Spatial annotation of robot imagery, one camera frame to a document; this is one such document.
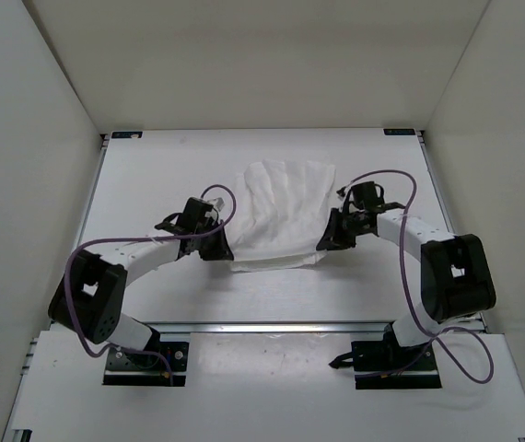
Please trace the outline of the white skirt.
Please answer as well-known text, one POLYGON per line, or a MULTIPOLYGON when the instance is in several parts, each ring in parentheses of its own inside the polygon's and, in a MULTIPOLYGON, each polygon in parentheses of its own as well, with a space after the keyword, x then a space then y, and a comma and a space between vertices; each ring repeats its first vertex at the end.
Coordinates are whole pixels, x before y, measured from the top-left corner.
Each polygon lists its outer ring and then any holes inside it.
POLYGON ((310 266, 329 223, 336 167, 318 161, 263 160, 235 180, 237 209, 225 227, 230 270, 253 273, 310 266))

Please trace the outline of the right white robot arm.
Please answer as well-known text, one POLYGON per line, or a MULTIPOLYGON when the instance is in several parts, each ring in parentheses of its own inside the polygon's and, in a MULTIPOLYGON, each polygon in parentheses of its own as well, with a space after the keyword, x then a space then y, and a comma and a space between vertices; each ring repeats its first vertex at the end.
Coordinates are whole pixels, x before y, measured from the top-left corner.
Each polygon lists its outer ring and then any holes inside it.
POLYGON ((382 186, 366 181, 340 190, 343 205, 330 212, 318 250, 348 250, 356 238, 372 234, 399 248, 401 273, 404 258, 420 263, 420 301, 410 313, 387 330, 391 339, 380 347, 381 360, 402 368, 414 357, 414 347, 452 321, 486 311, 496 305, 482 241, 475 235, 454 235, 411 216, 400 203, 387 203, 382 186))

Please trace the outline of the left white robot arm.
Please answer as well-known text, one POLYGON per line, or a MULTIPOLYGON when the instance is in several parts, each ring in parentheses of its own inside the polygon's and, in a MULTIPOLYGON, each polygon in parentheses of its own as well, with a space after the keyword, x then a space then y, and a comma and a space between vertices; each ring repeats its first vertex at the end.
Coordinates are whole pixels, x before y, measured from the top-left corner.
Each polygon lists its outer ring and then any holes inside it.
POLYGON ((140 277, 193 253, 204 261, 231 261, 221 219, 224 201, 191 197, 183 211, 155 225, 166 237, 128 239, 106 255, 80 250, 74 254, 48 307, 51 320, 94 344, 119 347, 139 366, 151 366, 160 355, 159 333, 123 314, 125 289, 140 277))

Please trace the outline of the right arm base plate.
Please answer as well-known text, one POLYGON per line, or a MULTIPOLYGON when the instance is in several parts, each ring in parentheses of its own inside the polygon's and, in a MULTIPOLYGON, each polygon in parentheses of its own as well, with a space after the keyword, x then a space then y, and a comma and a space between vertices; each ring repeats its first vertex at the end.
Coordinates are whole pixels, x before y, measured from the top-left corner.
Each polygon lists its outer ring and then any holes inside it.
POLYGON ((396 347, 382 341, 351 342, 357 390, 442 388, 432 345, 396 347))

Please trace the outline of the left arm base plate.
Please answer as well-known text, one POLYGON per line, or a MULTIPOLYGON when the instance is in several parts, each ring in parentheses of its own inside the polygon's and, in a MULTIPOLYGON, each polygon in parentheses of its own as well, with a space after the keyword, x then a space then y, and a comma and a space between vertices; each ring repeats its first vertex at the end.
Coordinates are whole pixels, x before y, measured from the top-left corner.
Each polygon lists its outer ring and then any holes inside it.
POLYGON ((111 349, 102 383, 106 386, 184 387, 189 349, 189 342, 160 343, 160 353, 167 359, 172 373, 159 357, 132 355, 111 349))

